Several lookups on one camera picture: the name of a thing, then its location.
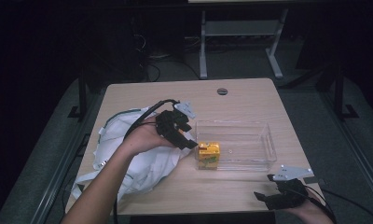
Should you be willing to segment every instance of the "hand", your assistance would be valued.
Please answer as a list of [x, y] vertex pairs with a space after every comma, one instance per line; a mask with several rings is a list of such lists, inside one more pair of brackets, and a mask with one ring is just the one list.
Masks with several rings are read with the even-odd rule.
[[174, 147], [166, 138], [158, 135], [155, 122], [156, 117], [145, 119], [124, 139], [122, 145], [128, 146], [134, 155], [154, 147]]
[[[309, 197], [320, 202], [320, 200], [314, 193], [311, 192], [311, 190], [307, 189], [307, 192], [309, 193]], [[284, 209], [284, 211], [299, 217], [304, 223], [307, 224], [332, 224], [331, 219], [319, 207], [309, 200], [305, 200], [305, 202], [299, 207], [287, 208]]]

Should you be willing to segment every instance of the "gray carpet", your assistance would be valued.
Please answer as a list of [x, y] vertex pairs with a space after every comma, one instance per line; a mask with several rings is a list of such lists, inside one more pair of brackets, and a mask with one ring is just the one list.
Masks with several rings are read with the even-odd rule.
[[[266, 46], [266, 43], [257, 43], [243, 49], [208, 54], [208, 78], [269, 77], [279, 86], [306, 72], [295, 69], [301, 41], [284, 41], [278, 47], [276, 55], [284, 74], [283, 79], [274, 78], [264, 51]], [[160, 69], [158, 81], [197, 79], [198, 62], [196, 52], [188, 53], [185, 63], [174, 62], [172, 58], [157, 61], [154, 65]], [[158, 70], [154, 67], [148, 67], [148, 72], [151, 79], [158, 77]], [[333, 92], [316, 91], [313, 87], [316, 80], [317, 77], [314, 77], [292, 90], [279, 90], [288, 116], [311, 168], [321, 179], [322, 188], [356, 201], [373, 212], [373, 186], [366, 179], [364, 169], [354, 156], [350, 140], [345, 138], [342, 131], [342, 127], [350, 131], [373, 169], [373, 111], [357, 86], [346, 79], [345, 104], [352, 105], [360, 118], [339, 123], [328, 105]], [[51, 189], [50, 184], [53, 184], [53, 174], [61, 164], [64, 151], [71, 147], [73, 153], [77, 152], [84, 135], [91, 132], [104, 90], [97, 94], [89, 93], [88, 96], [89, 114], [82, 122], [78, 122], [77, 119], [67, 118], [71, 107], [78, 104], [77, 82], [64, 94], [0, 213], [0, 223], [58, 223], [62, 219], [63, 203], [69, 197], [80, 158], [76, 157], [73, 161], [57, 189]], [[56, 197], [43, 201], [48, 189], [57, 191], [53, 194]], [[372, 216], [360, 208], [327, 193], [325, 197], [338, 223], [373, 223]], [[48, 210], [39, 215], [36, 211], [42, 211], [42, 206]], [[276, 212], [276, 219], [277, 223], [301, 223], [284, 212]], [[120, 217], [119, 220], [120, 223], [129, 223], [127, 217]]]

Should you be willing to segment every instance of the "person's left hand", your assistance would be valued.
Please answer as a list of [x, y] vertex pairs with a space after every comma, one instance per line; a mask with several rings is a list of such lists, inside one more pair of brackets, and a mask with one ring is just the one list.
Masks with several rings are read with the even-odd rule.
[[122, 145], [128, 145], [134, 155], [154, 147], [174, 147], [166, 138], [157, 133], [155, 117], [145, 119], [143, 123], [124, 139]]

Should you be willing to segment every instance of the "dark floor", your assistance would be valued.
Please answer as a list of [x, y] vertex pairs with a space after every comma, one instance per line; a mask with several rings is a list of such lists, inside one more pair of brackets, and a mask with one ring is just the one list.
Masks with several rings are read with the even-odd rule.
[[[111, 57], [111, 50], [104, 54], [108, 58], [101, 55], [86, 58], [97, 52], [95, 46], [89, 45], [95, 43], [90, 42], [95, 40], [90, 38], [97, 37], [100, 30], [109, 32], [116, 26], [102, 27], [106, 19], [101, 18], [101, 23], [94, 26], [96, 29], [87, 32], [83, 28], [89, 27], [92, 17], [70, 13], [65, 6], [68, 5], [63, 1], [0, 1], [0, 223], [61, 220], [62, 204], [67, 201], [67, 190], [80, 163], [80, 157], [64, 161], [65, 150], [76, 152], [84, 137], [89, 137], [104, 97], [103, 86], [108, 82], [198, 79], [199, 58], [192, 45], [194, 39], [186, 40], [182, 57], [179, 48], [149, 46], [150, 55], [156, 60], [145, 61], [149, 64], [145, 66], [147, 76], [132, 70], [130, 63], [125, 65], [124, 56], [116, 67], [108, 64], [117, 57]], [[285, 32], [288, 35], [276, 53], [283, 79], [272, 75], [264, 51], [270, 39], [261, 37], [212, 39], [207, 56], [209, 79], [269, 77], [280, 87], [305, 74], [308, 69], [296, 67], [306, 40], [290, 38], [287, 32], [291, 31]], [[90, 38], [81, 42], [75, 33]], [[107, 43], [114, 42], [117, 40], [109, 39]], [[371, 48], [366, 42], [361, 46]], [[167, 53], [171, 56], [161, 57]], [[311, 167], [322, 180], [322, 188], [355, 200], [373, 212], [373, 62], [366, 63], [367, 68], [362, 69], [364, 57], [369, 55], [360, 55], [359, 62], [355, 61], [356, 57], [351, 59], [361, 64], [356, 67], [366, 79], [347, 74], [348, 69], [344, 74], [343, 103], [352, 105], [359, 119], [339, 121], [334, 115], [334, 86], [326, 92], [314, 88], [321, 73], [291, 90], [279, 89], [279, 94]], [[78, 122], [68, 115], [71, 108], [78, 105], [76, 79], [84, 69], [93, 75], [85, 77], [91, 90], [88, 113]], [[97, 74], [105, 80], [95, 79]], [[369, 85], [372, 88], [366, 93]], [[66, 170], [71, 161], [72, 166]], [[65, 177], [55, 178], [53, 174], [58, 171]], [[54, 198], [48, 196], [51, 191]], [[338, 223], [373, 223], [373, 218], [360, 208], [331, 194], [326, 193], [325, 197]], [[298, 223], [281, 212], [276, 213], [276, 219], [278, 223]], [[129, 218], [120, 217], [120, 220], [128, 222]]]

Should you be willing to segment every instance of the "dark background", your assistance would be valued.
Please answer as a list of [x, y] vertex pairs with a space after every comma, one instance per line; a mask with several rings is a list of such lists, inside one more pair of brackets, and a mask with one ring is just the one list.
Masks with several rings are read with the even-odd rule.
[[[150, 45], [182, 58], [184, 36], [200, 32], [198, 11], [144, 16], [75, 11], [81, 5], [0, 0], [0, 209], [56, 104], [76, 78], [82, 74], [91, 91], [113, 82], [141, 81], [145, 54], [134, 50], [132, 33], [145, 32]], [[259, 16], [269, 15], [258, 11]], [[252, 14], [218, 10], [211, 15], [239, 19]], [[327, 60], [340, 63], [373, 107], [373, 1], [291, 7], [283, 38], [298, 36], [306, 41], [300, 68], [313, 69]]]

